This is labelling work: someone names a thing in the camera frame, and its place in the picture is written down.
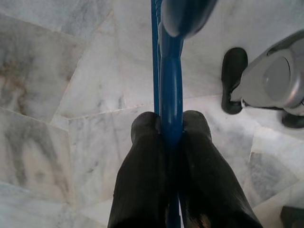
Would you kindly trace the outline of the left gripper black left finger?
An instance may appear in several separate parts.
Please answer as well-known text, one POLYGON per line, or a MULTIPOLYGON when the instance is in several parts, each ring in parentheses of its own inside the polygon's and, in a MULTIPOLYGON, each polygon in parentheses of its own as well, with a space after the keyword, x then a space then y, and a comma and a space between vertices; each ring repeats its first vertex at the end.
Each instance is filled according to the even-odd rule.
POLYGON ((132 146, 116 177, 109 228, 164 228, 169 206, 160 117, 144 112, 131 126, 132 146))

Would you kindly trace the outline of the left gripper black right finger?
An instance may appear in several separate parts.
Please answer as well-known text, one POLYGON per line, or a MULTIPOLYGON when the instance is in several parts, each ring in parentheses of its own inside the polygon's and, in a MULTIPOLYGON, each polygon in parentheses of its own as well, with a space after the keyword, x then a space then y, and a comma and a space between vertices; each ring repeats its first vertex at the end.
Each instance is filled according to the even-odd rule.
POLYGON ((179 198, 186 228, 260 228, 230 165, 212 142, 205 116, 183 113, 179 198))

